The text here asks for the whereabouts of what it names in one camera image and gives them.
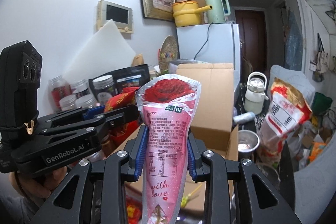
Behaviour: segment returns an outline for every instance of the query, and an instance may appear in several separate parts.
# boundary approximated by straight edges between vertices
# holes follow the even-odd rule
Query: camera lens
[[[35,80],[35,76],[36,76],[36,65],[35,63],[33,63],[32,67],[31,67],[31,74],[30,74],[30,78],[32,81]]]
[[[25,65],[24,65],[24,67],[23,67],[23,77],[24,77],[25,79],[27,79],[28,74],[29,74],[29,61],[26,60],[26,61],[25,61]]]
[[[36,77],[37,77],[37,80],[39,81],[40,77],[41,77],[41,69],[40,68],[37,69]]]

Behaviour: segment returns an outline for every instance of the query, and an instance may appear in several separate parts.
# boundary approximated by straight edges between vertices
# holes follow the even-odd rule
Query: green of label
[[[174,111],[175,106],[166,106],[166,110]]]
[[[180,107],[180,106],[177,106],[175,108],[175,112],[177,112],[177,113],[182,113],[182,110],[183,110],[183,107]]]

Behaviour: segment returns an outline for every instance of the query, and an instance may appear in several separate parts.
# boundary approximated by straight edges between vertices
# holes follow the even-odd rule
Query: white thermos
[[[252,78],[256,75],[263,77],[265,82],[257,77]],[[263,110],[264,100],[268,100],[268,97],[265,94],[266,86],[267,78],[263,73],[256,71],[249,75],[245,94],[245,111],[251,111],[257,115]]]

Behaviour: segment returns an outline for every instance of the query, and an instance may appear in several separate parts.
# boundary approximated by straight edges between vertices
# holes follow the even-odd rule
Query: pink candy package
[[[201,84],[180,75],[162,75],[141,87],[136,102],[149,127],[143,167],[142,223],[174,224],[188,166],[187,138]]]

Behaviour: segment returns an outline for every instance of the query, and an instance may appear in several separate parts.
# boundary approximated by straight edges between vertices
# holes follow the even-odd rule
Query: human hand
[[[21,184],[22,189],[32,197],[38,198],[48,198],[51,192],[60,184],[60,182],[65,177],[67,173],[67,167],[62,167],[49,174],[46,174],[46,179],[42,184],[38,183],[36,180],[29,178],[23,174],[18,174],[18,179]],[[9,181],[13,188],[22,196],[24,194],[20,191],[19,186],[16,183],[14,172],[9,174]]]

